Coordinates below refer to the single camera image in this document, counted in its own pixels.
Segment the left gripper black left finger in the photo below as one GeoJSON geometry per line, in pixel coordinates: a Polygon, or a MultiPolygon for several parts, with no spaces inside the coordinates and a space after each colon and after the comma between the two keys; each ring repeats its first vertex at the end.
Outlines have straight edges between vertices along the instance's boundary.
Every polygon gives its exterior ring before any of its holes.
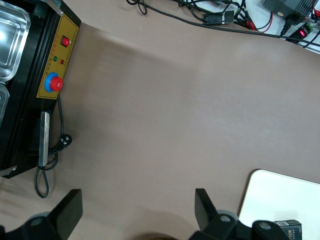
{"type": "Polygon", "coordinates": [[[83,215],[81,189],[72,189],[49,213],[30,218],[7,232],[0,227],[2,240],[67,240],[83,215]]]}

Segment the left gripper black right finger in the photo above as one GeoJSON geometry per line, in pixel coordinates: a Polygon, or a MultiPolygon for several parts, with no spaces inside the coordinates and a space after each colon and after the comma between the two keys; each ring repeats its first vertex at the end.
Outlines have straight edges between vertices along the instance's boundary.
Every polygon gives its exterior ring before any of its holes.
{"type": "Polygon", "coordinates": [[[288,237],[274,222],[257,220],[248,227],[228,213],[219,213],[203,188],[194,195],[194,214],[199,230],[191,240],[286,240],[288,237]]]}

